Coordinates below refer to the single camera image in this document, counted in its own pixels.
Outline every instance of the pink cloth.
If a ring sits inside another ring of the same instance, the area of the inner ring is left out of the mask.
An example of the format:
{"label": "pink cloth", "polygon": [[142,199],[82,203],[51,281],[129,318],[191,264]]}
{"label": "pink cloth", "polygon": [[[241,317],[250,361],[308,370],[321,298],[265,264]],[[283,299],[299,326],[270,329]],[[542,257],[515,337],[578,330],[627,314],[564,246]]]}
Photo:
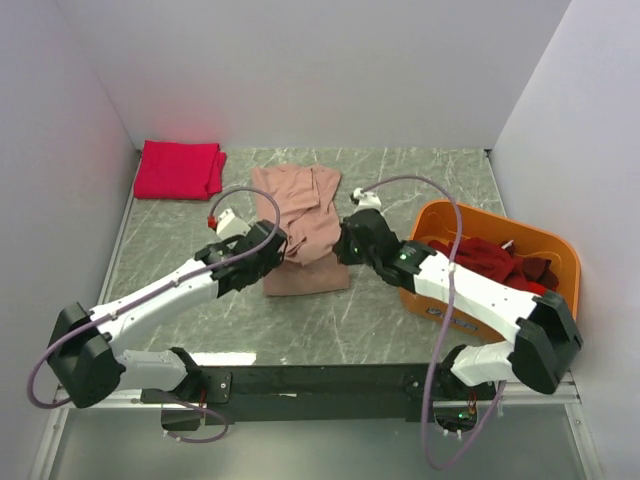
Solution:
{"label": "pink cloth", "polygon": [[[289,245],[283,264],[264,278],[265,295],[307,295],[349,288],[349,270],[331,251],[340,237],[333,196],[340,172],[321,165],[251,170],[253,185],[275,198]],[[258,218],[274,221],[273,207],[256,195]]]}

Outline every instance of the red cloth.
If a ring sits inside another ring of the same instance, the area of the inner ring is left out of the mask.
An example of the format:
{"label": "red cloth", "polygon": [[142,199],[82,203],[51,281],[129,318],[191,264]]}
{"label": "red cloth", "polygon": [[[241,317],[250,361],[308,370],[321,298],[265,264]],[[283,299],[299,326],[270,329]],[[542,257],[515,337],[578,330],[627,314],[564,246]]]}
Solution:
{"label": "red cloth", "polygon": [[[448,256],[453,243],[445,245],[432,240],[429,246]],[[518,290],[540,295],[541,291],[544,293],[545,289],[555,289],[558,286],[557,277],[549,270],[550,260],[512,256],[508,249],[481,238],[469,238],[460,242],[455,261],[472,272]]]}
{"label": "red cloth", "polygon": [[147,140],[133,194],[136,198],[208,200],[222,190],[226,158],[217,143],[184,145]]}

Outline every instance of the wire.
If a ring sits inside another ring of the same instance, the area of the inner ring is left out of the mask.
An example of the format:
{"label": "wire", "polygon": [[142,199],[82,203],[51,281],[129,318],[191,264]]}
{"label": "wire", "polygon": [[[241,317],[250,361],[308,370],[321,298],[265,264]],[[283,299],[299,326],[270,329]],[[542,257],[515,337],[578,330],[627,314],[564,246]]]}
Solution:
{"label": "wire", "polygon": [[[280,208],[278,208],[278,204],[276,203],[275,199],[271,195],[269,195],[268,193],[266,193],[266,192],[264,192],[262,190],[259,190],[257,188],[243,186],[243,187],[235,187],[235,188],[227,190],[226,192],[222,193],[222,195],[220,195],[217,199],[214,200],[214,202],[213,202],[213,204],[211,206],[211,214],[213,214],[213,212],[215,211],[216,207],[220,204],[220,202],[222,200],[227,198],[229,195],[232,195],[232,194],[237,193],[237,192],[253,192],[253,193],[257,193],[258,195],[262,195],[267,200],[269,200],[271,205],[273,205],[273,208],[274,208],[275,214],[276,214],[275,224],[273,226],[273,229],[269,232],[269,235],[267,235],[267,238],[265,238],[262,242],[260,242],[255,247],[252,247],[249,250],[247,250],[246,252],[240,253],[238,255],[234,255],[232,257],[228,257],[228,258],[225,258],[223,260],[220,260],[217,263],[214,263],[214,264],[211,264],[211,265],[206,265],[206,266],[204,266],[202,268],[199,268],[199,269],[193,270],[191,272],[185,273],[184,275],[178,277],[177,284],[180,284],[180,283],[182,283],[182,282],[184,282],[186,280],[189,280],[189,279],[191,279],[193,277],[197,277],[198,275],[209,273],[211,270],[215,270],[215,269],[220,268],[220,267],[222,267],[224,265],[229,265],[231,263],[234,263],[234,262],[237,262],[239,260],[242,260],[243,258],[246,258],[246,257],[248,257],[250,255],[253,255],[257,251],[259,251],[262,248],[264,248],[265,246],[267,246],[269,244],[269,242],[273,239],[273,237],[275,237],[275,235],[276,235],[276,233],[278,231],[278,227],[280,225]],[[55,402],[52,402],[52,403],[46,403],[46,402],[42,402],[41,400],[39,400],[36,397],[35,392],[34,392],[35,380],[36,380],[36,376],[38,375],[38,372],[40,371],[40,368],[42,367],[44,362],[46,362],[47,359],[56,350],[58,350],[60,347],[62,347],[69,340],[77,337],[78,335],[81,335],[82,333],[86,332],[87,330],[90,330],[92,328],[98,328],[100,325],[103,325],[103,324],[107,323],[110,320],[115,320],[120,315],[123,315],[123,314],[129,312],[130,310],[132,310],[132,309],[134,309],[134,308],[136,308],[136,307],[148,302],[149,300],[157,297],[158,295],[166,292],[167,290],[170,290],[170,289],[174,288],[175,286],[177,286],[176,283],[174,283],[173,281],[169,281],[169,282],[165,283],[164,285],[161,285],[160,287],[156,288],[155,290],[152,290],[151,292],[147,293],[146,295],[143,295],[142,297],[134,300],[133,302],[116,309],[115,312],[107,313],[107,314],[103,315],[102,317],[96,318],[95,320],[92,320],[92,321],[82,325],[81,327],[78,327],[75,330],[72,330],[72,331],[66,333],[65,335],[60,337],[58,340],[53,342],[51,345],[49,345],[49,347],[44,351],[44,353],[42,353],[42,355],[40,355],[40,357],[36,361],[35,366],[31,369],[31,372],[29,372],[29,377],[27,379],[27,398],[29,399],[29,401],[34,406],[36,406],[38,408],[46,409],[46,410],[51,410],[51,409],[54,409],[54,408],[62,407],[63,405],[66,405],[69,402],[71,402],[70,398],[65,398],[65,399],[58,400],[58,401],[55,401]],[[212,441],[218,440],[219,438],[222,438],[222,436],[229,429],[229,424],[228,424],[227,420],[222,415],[220,415],[219,413],[214,412],[213,410],[209,410],[207,408],[196,407],[195,405],[191,405],[190,403],[183,402],[182,400],[178,400],[177,398],[173,397],[172,395],[170,395],[170,394],[168,394],[166,392],[163,392],[161,390],[158,390],[158,391],[165,398],[167,398],[169,401],[171,401],[173,403],[177,403],[179,405],[186,406],[188,408],[192,408],[193,410],[199,411],[201,413],[205,413],[207,415],[212,415],[212,416],[218,418],[224,424],[224,429],[223,429],[222,433],[216,435],[215,437],[211,437],[209,439],[197,440],[197,441],[196,440],[191,440],[191,439],[181,439],[182,441],[187,442],[187,443],[207,443],[207,442],[212,442]],[[177,437],[175,434],[169,433],[169,435],[171,437],[173,437],[173,438]]]}
{"label": "wire", "polygon": [[287,248],[289,248],[289,235],[287,235],[287,238],[284,241],[284,248],[282,249],[282,256],[280,258],[280,261],[282,262],[284,262],[284,259],[287,256]]}
{"label": "wire", "polygon": [[[200,393],[200,401],[198,402],[198,406],[200,408],[204,407],[204,401],[207,398],[207,389],[203,388],[202,392]],[[202,415],[202,420],[204,420],[207,416],[205,414]]]}
{"label": "wire", "polygon": [[164,399],[167,402],[171,402],[171,403],[176,403],[178,405],[182,405],[185,408],[194,410],[196,412],[200,412],[200,413],[202,413],[204,415],[211,415],[212,417],[215,417],[218,420],[220,420],[220,422],[222,422],[222,431],[220,433],[214,435],[213,437],[208,437],[208,438],[187,438],[187,437],[181,437],[177,433],[165,431],[165,434],[168,437],[171,437],[171,438],[177,440],[178,442],[182,442],[182,443],[211,443],[211,442],[215,442],[216,440],[220,440],[229,431],[229,422],[224,417],[224,415],[222,415],[221,413],[218,413],[215,410],[210,410],[208,408],[202,407],[200,405],[193,405],[193,404],[191,404],[189,402],[184,402],[184,401],[179,400],[176,397],[174,397],[173,395],[171,395],[171,394],[169,394],[167,392],[164,392],[162,390],[157,390],[156,389],[156,392],[158,392],[160,394],[160,396],[164,397]]}
{"label": "wire", "polygon": [[469,409],[469,413],[475,415],[478,410],[478,395],[476,395],[476,391],[471,389],[469,392],[469,398],[467,399],[467,408]]}
{"label": "wire", "polygon": [[[380,182],[374,183],[373,185],[364,188],[362,191],[367,192],[369,190],[373,190],[374,188],[380,187],[382,185],[386,185],[387,183],[395,182],[398,180],[419,180],[421,182],[427,183],[442,193],[448,200],[451,202],[453,206],[453,211],[456,214],[456,236],[453,240],[453,246],[451,248],[451,253],[449,254],[449,262],[452,264],[455,262],[456,253],[458,252],[458,247],[460,247],[460,241],[462,240],[462,214],[460,213],[460,208],[458,204],[451,196],[451,194],[444,188],[438,185],[433,180],[429,180],[420,175],[397,175],[395,177],[387,178],[386,180],[382,180]],[[431,452],[429,451],[429,447],[427,444],[429,437],[429,428],[427,421],[429,419],[429,405],[431,403],[431,389],[433,387],[433,380],[436,372],[436,365],[440,358],[440,351],[442,350],[442,345],[444,344],[444,338],[447,334],[447,330],[449,329],[449,325],[451,324],[451,318],[453,315],[453,304],[456,298],[456,290],[455,290],[455,280],[454,280],[454,269],[449,269],[449,303],[447,305],[447,310],[444,314],[444,319],[442,321],[442,327],[440,328],[440,333],[438,334],[438,339],[436,340],[436,345],[433,348],[433,353],[431,355],[431,362],[429,363],[429,368],[427,368],[427,378],[424,382],[424,395],[422,397],[422,418],[421,418],[421,437],[422,437],[422,448],[424,450],[424,455],[427,459],[427,463],[436,470],[447,470],[452,467],[460,458],[469,450],[473,442],[475,442],[476,438],[482,431],[485,423],[489,416],[496,409],[500,398],[502,398],[502,393],[504,392],[505,382],[500,382],[498,389],[496,391],[496,396],[493,398],[489,408],[486,413],[482,416],[477,425],[470,431],[469,436],[467,437],[464,445],[460,447],[460,449],[443,464],[436,463],[431,457]]]}

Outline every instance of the gray marble tabletop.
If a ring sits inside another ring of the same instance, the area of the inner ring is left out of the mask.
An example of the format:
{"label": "gray marble tabletop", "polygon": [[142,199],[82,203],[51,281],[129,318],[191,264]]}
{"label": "gray marble tabletop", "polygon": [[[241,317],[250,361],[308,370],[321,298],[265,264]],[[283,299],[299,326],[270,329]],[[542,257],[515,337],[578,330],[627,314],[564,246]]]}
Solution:
{"label": "gray marble tabletop", "polygon": [[[504,214],[491,166],[480,149],[253,149],[227,151],[223,185],[250,184],[249,170],[280,163],[322,164],[342,172],[335,197],[340,216],[353,212],[349,194],[399,174],[429,177],[462,203]],[[441,195],[424,184],[396,182],[378,191],[385,217],[400,238],[411,233],[422,206]],[[245,220],[251,194],[224,201]],[[207,202],[135,200],[107,300],[127,295],[171,272],[214,240]],[[162,325],[137,349],[181,346],[189,352],[246,352],[257,364],[396,363],[428,361],[439,324],[406,311],[395,288],[367,267],[351,267],[349,290],[302,297],[265,297],[260,284],[196,307]],[[444,353],[476,337],[450,330]]]}

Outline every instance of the folded towel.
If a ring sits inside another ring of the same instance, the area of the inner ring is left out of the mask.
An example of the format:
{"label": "folded towel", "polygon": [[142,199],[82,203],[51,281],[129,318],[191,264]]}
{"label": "folded towel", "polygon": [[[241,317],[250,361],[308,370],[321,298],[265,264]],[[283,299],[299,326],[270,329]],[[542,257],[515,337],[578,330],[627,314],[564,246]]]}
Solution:
{"label": "folded towel", "polygon": [[208,200],[222,190],[226,158],[217,143],[184,145],[147,140],[133,194],[136,198]]}

